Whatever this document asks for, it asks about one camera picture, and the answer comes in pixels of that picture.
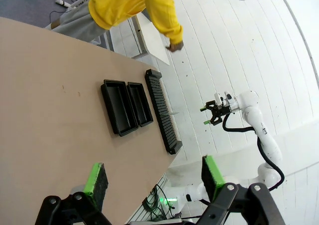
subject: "yellow sleeve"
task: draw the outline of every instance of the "yellow sleeve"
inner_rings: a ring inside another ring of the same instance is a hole
[[[172,44],[182,41],[183,28],[177,21],[174,0],[145,0],[154,26],[169,38]]]

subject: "slotted black rack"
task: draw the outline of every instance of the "slotted black rack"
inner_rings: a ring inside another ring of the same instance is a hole
[[[146,71],[146,85],[148,86],[155,115],[158,119],[159,129],[165,148],[170,154],[176,154],[182,147],[182,142],[177,140],[175,129],[170,119],[166,100],[160,84],[161,78],[162,75],[158,71],[152,69]]]

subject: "small black tray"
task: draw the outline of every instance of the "small black tray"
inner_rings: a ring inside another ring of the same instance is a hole
[[[101,91],[113,132],[124,136],[136,130],[138,125],[125,82],[104,80]]]
[[[128,82],[128,92],[138,124],[143,127],[153,122],[153,117],[143,85],[140,83]]]

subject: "screw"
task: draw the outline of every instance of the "screw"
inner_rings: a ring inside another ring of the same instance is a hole
[[[254,187],[254,189],[255,189],[256,191],[259,191],[261,188],[260,188],[260,186],[256,185],[256,186]]]
[[[75,199],[76,199],[76,200],[81,200],[81,199],[82,199],[82,196],[79,195],[79,194],[77,194],[77,195],[75,195]]]
[[[56,199],[54,199],[54,198],[50,199],[50,203],[51,204],[55,204],[56,203]]]
[[[227,185],[228,190],[234,190],[234,186],[233,185]]]

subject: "black hose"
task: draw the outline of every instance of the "black hose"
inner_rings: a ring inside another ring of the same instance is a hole
[[[223,129],[227,132],[240,132],[240,133],[244,133],[244,132],[248,132],[248,131],[255,131],[255,129],[253,127],[246,127],[246,128],[227,128],[226,127],[226,122],[227,122],[227,119],[229,117],[230,114],[227,114],[224,118],[224,121],[223,121]],[[269,191],[272,191],[274,189],[276,189],[277,187],[279,187],[285,180],[285,175],[283,173],[283,171],[281,171],[281,169],[276,165],[274,164],[268,157],[267,155],[265,154],[262,146],[261,146],[261,141],[260,141],[260,138],[257,137],[257,147],[258,147],[258,150],[261,154],[261,156],[263,157],[263,159],[266,161],[267,164],[269,164],[274,170],[277,171],[277,173],[279,173],[281,179],[278,183],[276,183],[274,186],[272,186],[271,188],[269,188]]]

